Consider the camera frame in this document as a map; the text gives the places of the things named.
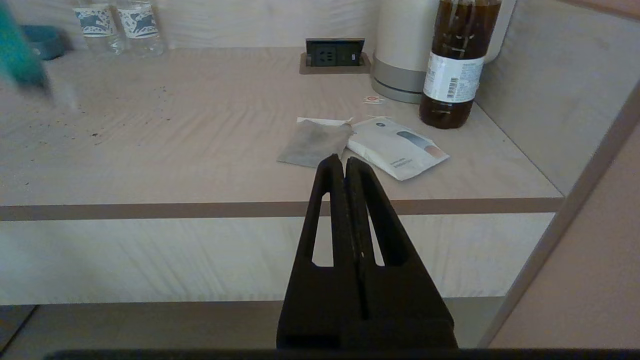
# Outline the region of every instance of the wall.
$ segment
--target wall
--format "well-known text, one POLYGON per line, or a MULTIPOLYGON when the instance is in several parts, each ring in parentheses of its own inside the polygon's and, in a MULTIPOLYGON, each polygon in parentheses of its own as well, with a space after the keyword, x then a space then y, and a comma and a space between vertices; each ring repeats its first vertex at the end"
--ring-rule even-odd
POLYGON ((492 347, 640 348, 640 125, 492 347))
POLYGON ((640 22, 519 0, 479 105, 567 195, 640 78, 640 22))
POLYGON ((621 16, 640 19, 638 0, 565 0, 581 6, 589 6, 603 12, 617 13, 621 16))
MULTIPOLYGON (((55 25, 86 44, 70 1, 8 0, 19 21, 55 25)), ((304 46, 308 37, 364 37, 375 45, 378 0, 157 0, 158 22, 176 47, 304 46)))

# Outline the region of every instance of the white kettle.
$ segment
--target white kettle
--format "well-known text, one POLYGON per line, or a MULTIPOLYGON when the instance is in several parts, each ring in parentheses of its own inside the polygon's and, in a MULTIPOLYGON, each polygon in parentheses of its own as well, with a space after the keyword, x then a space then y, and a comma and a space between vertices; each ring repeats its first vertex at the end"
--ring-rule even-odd
MULTIPOLYGON (((516 0, 502 0, 485 62, 502 47, 516 0)), ((372 87, 389 99, 418 104, 440 0, 382 0, 372 87)))

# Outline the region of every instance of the glass bottle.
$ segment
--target glass bottle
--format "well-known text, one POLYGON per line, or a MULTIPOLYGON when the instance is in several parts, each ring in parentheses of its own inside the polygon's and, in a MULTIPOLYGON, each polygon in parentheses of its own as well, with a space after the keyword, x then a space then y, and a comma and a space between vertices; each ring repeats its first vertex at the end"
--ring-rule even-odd
POLYGON ((427 125, 454 129, 467 121, 501 5, 502 0, 440 0, 420 103, 427 125))

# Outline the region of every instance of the tea bag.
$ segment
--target tea bag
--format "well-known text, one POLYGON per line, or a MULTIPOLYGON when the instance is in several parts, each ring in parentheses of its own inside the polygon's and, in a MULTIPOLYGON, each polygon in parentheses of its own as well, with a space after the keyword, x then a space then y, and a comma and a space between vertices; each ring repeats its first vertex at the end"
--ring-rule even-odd
POLYGON ((280 153, 278 161, 316 168, 332 154, 342 156, 353 129, 346 122, 337 123, 342 124, 322 125, 312 119, 298 122, 296 132, 280 153))

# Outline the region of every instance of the bottle label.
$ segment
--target bottle label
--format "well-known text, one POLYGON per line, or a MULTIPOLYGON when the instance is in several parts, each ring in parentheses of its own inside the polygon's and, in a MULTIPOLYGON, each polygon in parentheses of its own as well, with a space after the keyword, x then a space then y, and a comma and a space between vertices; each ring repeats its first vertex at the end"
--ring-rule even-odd
POLYGON ((442 102, 461 103, 476 97, 484 57, 454 60, 431 53, 424 95, 442 102))
POLYGON ((116 28, 108 4, 96 4, 86 8, 74 8, 80 20, 82 34, 88 38, 102 38, 115 35, 116 28))
POLYGON ((134 9, 118 9, 118 14, 128 38, 150 38, 158 34, 151 4, 142 4, 134 9))

